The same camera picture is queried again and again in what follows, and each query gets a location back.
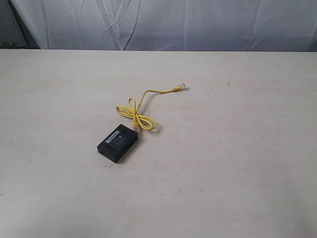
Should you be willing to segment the black adapter box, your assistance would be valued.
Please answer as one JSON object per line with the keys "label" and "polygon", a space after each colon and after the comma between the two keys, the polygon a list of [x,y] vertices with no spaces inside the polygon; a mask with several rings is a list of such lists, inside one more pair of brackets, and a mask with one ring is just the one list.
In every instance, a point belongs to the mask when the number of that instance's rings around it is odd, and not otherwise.
{"label": "black adapter box", "polygon": [[112,162],[117,163],[137,140],[137,132],[120,124],[97,146],[97,151]]}

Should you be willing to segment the grey wrinkled backdrop cloth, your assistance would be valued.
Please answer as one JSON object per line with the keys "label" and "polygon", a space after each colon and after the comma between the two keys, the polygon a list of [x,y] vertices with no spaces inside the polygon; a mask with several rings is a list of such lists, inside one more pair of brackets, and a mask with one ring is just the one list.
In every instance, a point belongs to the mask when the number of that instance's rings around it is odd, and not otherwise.
{"label": "grey wrinkled backdrop cloth", "polygon": [[317,49],[314,0],[3,0],[0,46],[114,51]]}

